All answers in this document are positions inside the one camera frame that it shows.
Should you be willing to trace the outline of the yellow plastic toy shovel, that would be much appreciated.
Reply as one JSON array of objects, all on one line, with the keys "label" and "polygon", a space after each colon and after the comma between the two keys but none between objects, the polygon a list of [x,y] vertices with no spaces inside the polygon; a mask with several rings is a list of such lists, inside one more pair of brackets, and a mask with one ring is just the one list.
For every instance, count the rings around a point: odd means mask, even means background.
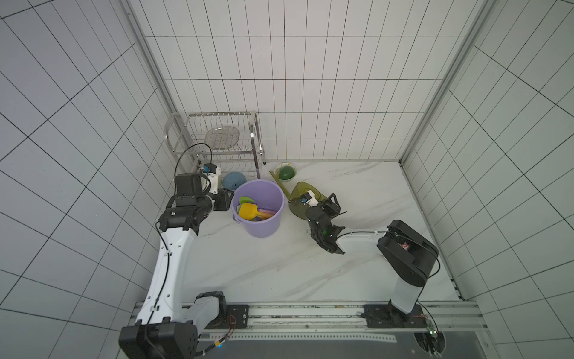
[{"label": "yellow plastic toy shovel", "polygon": [[271,217],[260,215],[258,212],[258,206],[252,203],[244,203],[237,207],[237,214],[240,218],[248,221],[265,221]]}]

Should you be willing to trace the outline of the purple pink toy shovel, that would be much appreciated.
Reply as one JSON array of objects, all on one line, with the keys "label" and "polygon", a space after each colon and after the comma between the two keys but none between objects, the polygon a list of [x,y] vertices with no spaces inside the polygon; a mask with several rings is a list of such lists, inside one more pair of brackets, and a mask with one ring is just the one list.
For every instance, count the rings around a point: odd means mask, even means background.
[{"label": "purple pink toy shovel", "polygon": [[264,208],[258,208],[258,212],[260,215],[268,216],[268,217],[271,217],[277,213],[275,210],[264,209]]}]

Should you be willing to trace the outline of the purple plastic bucket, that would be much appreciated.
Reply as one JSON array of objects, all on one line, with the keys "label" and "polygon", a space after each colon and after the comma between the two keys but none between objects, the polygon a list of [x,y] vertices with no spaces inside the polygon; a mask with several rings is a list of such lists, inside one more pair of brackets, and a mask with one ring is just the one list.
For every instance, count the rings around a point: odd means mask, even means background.
[{"label": "purple plastic bucket", "polygon": [[285,206],[286,197],[275,182],[256,179],[235,191],[231,210],[251,236],[265,238],[279,229]]}]

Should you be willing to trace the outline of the green trowel orange handle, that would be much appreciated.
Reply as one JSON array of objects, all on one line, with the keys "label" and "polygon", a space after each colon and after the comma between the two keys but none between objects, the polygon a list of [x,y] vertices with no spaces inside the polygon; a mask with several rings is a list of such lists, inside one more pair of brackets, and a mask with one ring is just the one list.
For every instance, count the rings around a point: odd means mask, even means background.
[{"label": "green trowel orange handle", "polygon": [[242,204],[244,204],[244,203],[252,203],[252,204],[255,204],[256,202],[255,202],[254,199],[252,199],[252,198],[250,198],[250,197],[241,196],[241,197],[239,198],[239,204],[242,205]]}]

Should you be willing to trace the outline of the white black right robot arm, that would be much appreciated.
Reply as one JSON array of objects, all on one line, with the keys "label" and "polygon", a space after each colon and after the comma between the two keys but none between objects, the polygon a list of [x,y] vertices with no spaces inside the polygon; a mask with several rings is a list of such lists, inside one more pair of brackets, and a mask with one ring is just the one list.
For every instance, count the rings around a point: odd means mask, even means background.
[{"label": "white black right robot arm", "polygon": [[424,236],[400,220],[385,230],[351,230],[336,226],[332,220],[342,214],[335,194],[319,201],[312,191],[300,196],[306,206],[310,235],[331,254],[372,253],[382,255],[395,270],[398,279],[390,305],[402,314],[411,314],[434,269],[439,269],[439,250]]}]

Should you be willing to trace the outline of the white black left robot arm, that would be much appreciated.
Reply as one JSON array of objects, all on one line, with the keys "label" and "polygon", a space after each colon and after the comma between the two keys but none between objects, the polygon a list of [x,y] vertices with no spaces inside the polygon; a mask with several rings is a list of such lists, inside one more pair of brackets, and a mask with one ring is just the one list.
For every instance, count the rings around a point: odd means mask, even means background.
[{"label": "white black left robot arm", "polygon": [[219,190],[217,173],[180,174],[175,193],[155,223],[160,248],[152,282],[134,325],[121,329],[119,346],[128,358],[196,358],[229,339],[225,333],[198,350],[209,326],[236,327],[221,291],[201,293],[189,308],[182,305],[182,284],[189,252],[200,224],[212,211],[230,208],[233,193]]}]

